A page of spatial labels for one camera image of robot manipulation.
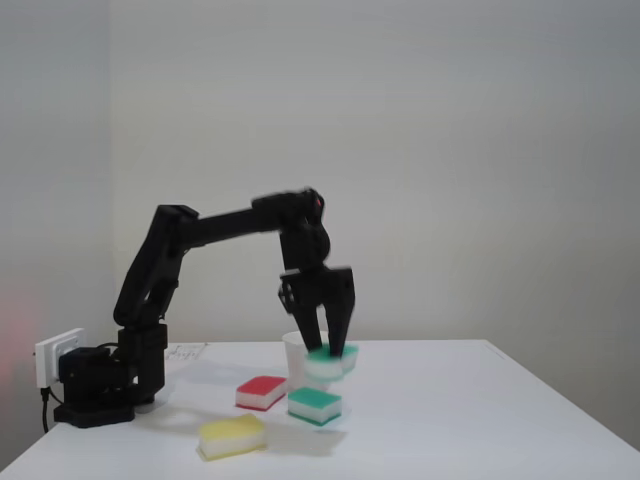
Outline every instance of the sponge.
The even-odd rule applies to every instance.
[[[342,397],[316,390],[300,388],[289,394],[289,415],[313,425],[323,426],[342,415]]]
[[[236,406],[265,412],[286,392],[286,378],[266,375],[255,377],[236,390]]]
[[[205,460],[266,448],[264,424],[250,413],[200,427],[199,453]]]
[[[357,358],[358,347],[355,345],[345,345],[342,358],[332,357],[329,346],[323,345],[306,356],[304,372],[309,380],[318,383],[337,382],[355,368]]]

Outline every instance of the table surface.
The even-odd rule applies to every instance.
[[[279,342],[214,343],[169,362],[166,387],[135,421],[57,425],[0,480],[640,479],[639,452],[486,341],[358,344],[358,366],[331,387],[343,416],[314,427],[282,400],[256,412],[266,451],[196,453],[201,424],[246,413],[233,405],[238,385],[286,375]]]

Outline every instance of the yellow sponge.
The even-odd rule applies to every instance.
[[[205,460],[240,455],[267,446],[264,423],[250,413],[207,423],[200,427],[199,433],[198,450]]]

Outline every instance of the black cable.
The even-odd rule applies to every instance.
[[[60,405],[62,405],[64,402],[60,401],[60,399],[58,397],[56,397],[56,394],[53,393],[53,390],[51,390],[51,387],[49,387],[49,395],[51,395],[51,397],[58,402]]]
[[[49,403],[49,394],[51,393],[51,388],[41,388],[40,396],[42,397],[42,428],[44,428],[44,433],[49,433],[49,425],[47,425],[47,404]]]

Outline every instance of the white paper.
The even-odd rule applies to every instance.
[[[172,343],[164,352],[164,360],[165,362],[195,360],[205,346],[206,343]]]

